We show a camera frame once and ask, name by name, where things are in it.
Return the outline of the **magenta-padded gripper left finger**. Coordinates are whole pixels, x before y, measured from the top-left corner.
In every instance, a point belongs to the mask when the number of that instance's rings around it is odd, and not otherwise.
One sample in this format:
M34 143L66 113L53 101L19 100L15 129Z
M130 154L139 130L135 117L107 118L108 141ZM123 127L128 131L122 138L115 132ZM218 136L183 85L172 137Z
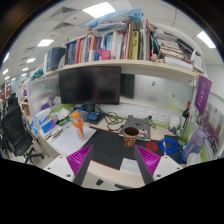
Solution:
M44 170L81 186L92 157L93 146L89 145L67 157L58 156Z

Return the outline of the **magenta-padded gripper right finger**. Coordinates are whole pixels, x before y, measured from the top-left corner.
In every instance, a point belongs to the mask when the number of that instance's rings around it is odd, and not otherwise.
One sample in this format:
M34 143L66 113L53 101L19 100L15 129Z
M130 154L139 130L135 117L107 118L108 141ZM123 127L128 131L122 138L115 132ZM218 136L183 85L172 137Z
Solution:
M145 184L150 184L182 169L168 155L159 156L139 145L134 146L134 156Z

